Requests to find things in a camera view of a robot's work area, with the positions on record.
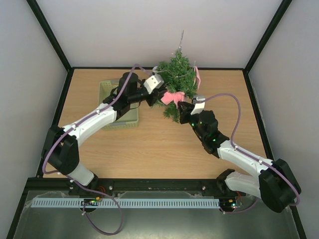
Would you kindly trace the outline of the silver star ornament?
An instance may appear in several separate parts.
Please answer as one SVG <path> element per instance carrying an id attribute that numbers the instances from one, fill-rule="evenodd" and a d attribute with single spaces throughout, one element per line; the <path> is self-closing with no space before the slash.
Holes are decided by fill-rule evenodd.
<path id="1" fill-rule="evenodd" d="M 178 46 L 178 52 L 182 51 L 182 41 L 183 41 L 183 36 L 184 36 L 184 30 L 181 32 L 181 38 L 180 38 L 180 42 L 179 42 L 179 46 Z"/>

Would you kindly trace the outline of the pink felt triangle ornament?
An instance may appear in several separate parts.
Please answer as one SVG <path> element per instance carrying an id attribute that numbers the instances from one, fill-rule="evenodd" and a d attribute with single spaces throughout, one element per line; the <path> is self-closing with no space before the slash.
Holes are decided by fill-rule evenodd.
<path id="1" fill-rule="evenodd" d="M 197 86 L 197 90 L 198 90 L 200 88 L 201 78 L 200 78 L 200 73 L 197 66 L 194 66 L 194 72 L 195 72 L 194 85 Z"/>

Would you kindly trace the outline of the pink ornaments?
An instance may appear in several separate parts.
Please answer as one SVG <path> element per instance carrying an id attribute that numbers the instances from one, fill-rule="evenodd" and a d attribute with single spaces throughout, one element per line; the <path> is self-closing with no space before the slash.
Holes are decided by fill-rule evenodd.
<path id="1" fill-rule="evenodd" d="M 170 103 L 174 103 L 176 108 L 178 108 L 178 103 L 183 102 L 185 97 L 184 92 L 165 92 L 163 97 L 161 98 L 161 102 L 165 105 L 168 105 Z"/>

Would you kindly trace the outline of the small green christmas tree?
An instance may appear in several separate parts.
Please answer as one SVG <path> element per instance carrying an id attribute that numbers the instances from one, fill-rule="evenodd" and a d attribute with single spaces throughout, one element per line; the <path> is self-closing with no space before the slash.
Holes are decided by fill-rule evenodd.
<path id="1" fill-rule="evenodd" d="M 161 61 L 154 67 L 153 72 L 161 75 L 164 80 L 163 89 L 165 92 L 184 92 L 185 98 L 192 98 L 197 92 L 197 86 L 194 85 L 195 72 L 191 67 L 189 58 L 182 52 L 175 51 L 170 60 Z M 174 103 L 165 105 L 161 100 L 155 103 L 156 106 L 163 107 L 163 116 L 171 119 L 173 122 L 179 122 L 179 110 Z"/>

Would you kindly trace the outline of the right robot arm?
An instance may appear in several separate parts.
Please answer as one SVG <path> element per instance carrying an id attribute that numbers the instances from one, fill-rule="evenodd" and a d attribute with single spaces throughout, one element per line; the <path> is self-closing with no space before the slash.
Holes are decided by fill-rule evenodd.
<path id="1" fill-rule="evenodd" d="M 223 195 L 239 191 L 261 199 L 276 213 L 300 200 L 301 188 L 286 161 L 255 155 L 223 135 L 213 111 L 204 104 L 178 102 L 180 123 L 189 124 L 208 154 L 226 160 L 243 169 L 246 174 L 228 169 L 217 178 L 217 189 Z"/>

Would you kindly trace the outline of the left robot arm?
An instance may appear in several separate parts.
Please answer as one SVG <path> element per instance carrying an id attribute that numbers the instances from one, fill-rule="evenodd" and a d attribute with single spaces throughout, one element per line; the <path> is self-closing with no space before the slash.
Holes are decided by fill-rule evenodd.
<path id="1" fill-rule="evenodd" d="M 151 73 L 146 80 L 140 80 L 137 74 L 126 72 L 109 96 L 92 112 L 64 127 L 52 126 L 48 130 L 42 152 L 43 173 L 49 173 L 45 168 L 50 164 L 54 172 L 83 186 L 90 185 L 96 175 L 80 163 L 79 146 L 101 128 L 123 117 L 132 104 L 146 101 L 152 106 L 163 84 L 164 80 L 156 73 Z"/>

